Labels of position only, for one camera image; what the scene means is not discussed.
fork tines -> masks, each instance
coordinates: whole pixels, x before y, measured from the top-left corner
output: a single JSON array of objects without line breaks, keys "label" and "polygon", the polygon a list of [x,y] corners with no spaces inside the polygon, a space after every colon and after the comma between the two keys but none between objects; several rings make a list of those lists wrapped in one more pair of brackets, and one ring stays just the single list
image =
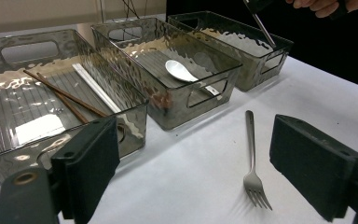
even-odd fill
[{"label": "fork tines", "polygon": [[264,190],[260,191],[255,189],[247,189],[246,193],[248,194],[255,207],[257,207],[258,204],[260,207],[265,207],[267,209],[269,208],[272,211],[272,207],[269,204],[269,200],[267,200]]}]

person's hand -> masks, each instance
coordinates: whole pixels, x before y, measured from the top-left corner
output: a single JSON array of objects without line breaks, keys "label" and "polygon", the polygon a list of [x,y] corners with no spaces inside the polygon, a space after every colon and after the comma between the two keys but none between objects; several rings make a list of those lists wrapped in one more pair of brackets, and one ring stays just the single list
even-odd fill
[{"label": "person's hand", "polygon": [[[315,12],[317,18],[330,16],[339,6],[337,0],[286,0],[286,3],[293,4],[294,8],[309,7]],[[348,12],[358,9],[358,0],[346,0]]]}]

bin handle cutout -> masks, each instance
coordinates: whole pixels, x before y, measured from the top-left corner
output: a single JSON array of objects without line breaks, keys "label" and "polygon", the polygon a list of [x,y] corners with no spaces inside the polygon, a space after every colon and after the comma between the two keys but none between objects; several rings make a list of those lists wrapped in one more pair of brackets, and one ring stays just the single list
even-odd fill
[{"label": "bin handle cutout", "polygon": [[108,32],[108,38],[115,43],[140,39],[142,36],[142,27],[133,26],[122,29],[113,29]]},{"label": "bin handle cutout", "polygon": [[59,55],[60,51],[56,42],[50,40],[25,45],[16,45],[2,48],[1,58],[5,63],[16,64],[52,58]]},{"label": "bin handle cutout", "polygon": [[264,66],[261,70],[261,74],[265,74],[269,70],[272,70],[272,69],[276,68],[277,66],[279,66],[281,64],[282,59],[283,59],[283,53],[278,54],[278,55],[266,60]]},{"label": "bin handle cutout", "polygon": [[[210,89],[214,89],[218,94],[213,94]],[[193,90],[187,97],[187,107],[191,108],[197,105],[202,105],[202,103],[215,99],[217,101],[223,99],[223,94],[227,89],[227,79],[222,78],[214,83],[202,85],[195,90]]]}]

metal tongs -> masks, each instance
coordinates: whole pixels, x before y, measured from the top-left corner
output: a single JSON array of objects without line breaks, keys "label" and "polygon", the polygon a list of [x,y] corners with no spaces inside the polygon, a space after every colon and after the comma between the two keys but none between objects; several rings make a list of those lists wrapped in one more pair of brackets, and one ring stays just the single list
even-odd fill
[{"label": "metal tongs", "polygon": [[266,28],[264,27],[263,23],[260,19],[258,19],[257,12],[261,11],[264,7],[268,6],[273,0],[243,0],[245,5],[248,7],[249,11],[252,13],[252,16],[255,18],[258,27],[260,27],[261,31],[263,32],[264,36],[266,37],[269,44],[275,48],[275,42],[267,32]]}]

fork handle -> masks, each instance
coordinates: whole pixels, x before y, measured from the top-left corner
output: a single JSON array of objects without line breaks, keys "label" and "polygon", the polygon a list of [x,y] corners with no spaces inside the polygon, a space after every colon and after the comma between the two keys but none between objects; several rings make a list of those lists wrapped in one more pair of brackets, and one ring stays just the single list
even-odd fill
[{"label": "fork handle", "polygon": [[255,170],[255,120],[251,110],[245,112],[246,129],[248,133],[249,148],[251,149],[251,171]]}]

